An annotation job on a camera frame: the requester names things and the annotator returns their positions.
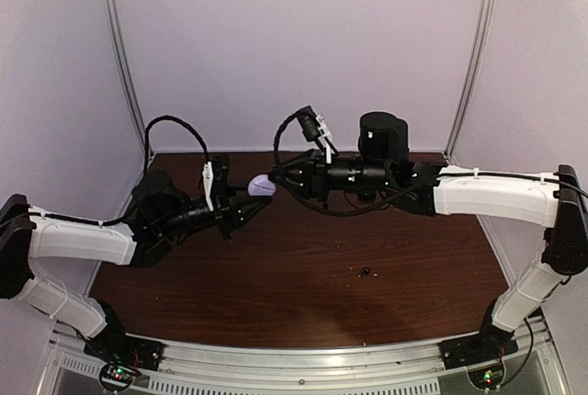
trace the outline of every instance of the cable tie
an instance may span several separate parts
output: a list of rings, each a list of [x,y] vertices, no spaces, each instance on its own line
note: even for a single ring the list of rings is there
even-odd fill
[[[59,306],[59,308],[57,308],[52,314],[50,314],[49,318],[51,320],[53,320],[55,318],[55,316],[57,314],[59,314],[62,311],[63,308],[65,308],[65,305],[67,305],[67,302],[70,301],[70,293],[67,290],[67,287],[65,286],[65,284],[63,283],[62,280],[60,280],[60,282],[62,282],[63,292],[65,292],[65,299],[63,300],[63,302]]]

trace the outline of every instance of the white bracket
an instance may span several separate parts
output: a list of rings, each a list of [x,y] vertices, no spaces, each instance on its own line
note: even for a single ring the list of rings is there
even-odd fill
[[[329,141],[333,142],[333,134],[327,127],[327,123],[325,122],[323,115],[317,115],[316,121],[319,123],[319,132],[321,133],[319,140],[326,150],[327,163],[330,164],[333,161],[333,148],[331,147]]]
[[[204,197],[206,199],[206,203],[209,206],[210,211],[214,211],[212,197],[210,197],[210,194],[212,193],[212,181],[214,180],[214,174],[212,173],[212,162],[210,161],[204,163],[204,167],[202,168],[202,180],[204,184]]]

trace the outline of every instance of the wooden table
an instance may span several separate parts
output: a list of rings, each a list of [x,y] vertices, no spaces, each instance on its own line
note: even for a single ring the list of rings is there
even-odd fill
[[[231,179],[245,183],[272,167],[266,152],[234,153],[231,161]],[[161,154],[152,168],[196,195],[201,164],[197,154]],[[349,207],[338,193],[330,202]],[[365,266],[371,274],[359,277]],[[475,331],[505,290],[475,217],[388,209],[337,219],[281,190],[231,243],[210,229],[149,270],[104,264],[91,295],[112,304],[130,333],[227,346],[337,347]]]

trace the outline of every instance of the white plastic clip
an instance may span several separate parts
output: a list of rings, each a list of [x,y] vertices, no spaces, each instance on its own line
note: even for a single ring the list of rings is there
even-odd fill
[[[62,311],[62,309],[65,308],[67,302],[70,301],[70,293],[67,290],[67,287],[65,286],[62,280],[60,280],[60,282],[62,282],[63,292],[65,293],[65,299],[63,300],[62,304],[59,305],[59,308],[57,308],[53,313],[49,314],[49,318],[51,320],[53,320],[57,316],[57,314],[59,314]]]
[[[317,115],[316,122],[319,123],[318,129],[319,129],[319,132],[321,133],[319,140],[321,141],[321,144],[326,149],[327,164],[330,164],[333,161],[333,148],[331,147],[331,144],[329,143],[329,141],[333,142],[333,134],[331,133],[331,131],[327,127],[327,123],[325,122],[323,115]]]
[[[210,197],[213,180],[214,174],[212,173],[212,162],[208,161],[207,163],[204,163],[204,167],[202,168],[202,183],[204,185],[204,198],[206,199],[210,211],[214,211],[214,205],[212,205],[212,198]]]

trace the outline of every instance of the white enclosure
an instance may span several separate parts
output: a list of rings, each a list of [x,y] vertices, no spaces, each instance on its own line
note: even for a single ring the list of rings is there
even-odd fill
[[[0,201],[114,217],[141,147],[120,86],[103,0],[0,0]],[[96,263],[43,262],[84,291]],[[0,301],[0,393],[32,393],[53,322]]]
[[[588,188],[588,0],[497,0],[456,153],[461,164],[537,172],[573,165]],[[539,227],[487,220],[512,279],[543,247]],[[574,394],[584,394],[588,274],[544,305]]]
[[[480,0],[118,0],[145,120],[175,114],[212,149],[269,150],[278,124],[312,104],[341,148],[358,119],[410,124],[413,150],[447,144]],[[300,148],[299,133],[284,148]],[[173,126],[158,151],[196,148]]]
[[[347,150],[356,147],[359,116],[385,110],[408,121],[412,150],[442,151],[481,0],[116,4],[145,121],[181,117],[211,150],[269,150],[281,120],[311,104]],[[45,209],[113,218],[140,174],[141,146],[104,1],[0,0],[0,13],[0,200],[19,192]],[[588,188],[588,0],[497,0],[482,56],[450,156],[523,173],[572,164]],[[198,148],[172,125],[157,126],[152,144],[159,152]],[[303,144],[292,130],[283,147]],[[512,281],[542,249],[540,228],[482,222]],[[96,263],[43,266],[83,291]],[[587,302],[588,273],[544,305],[574,394],[585,393]],[[0,393],[32,393],[52,326],[0,301]]]

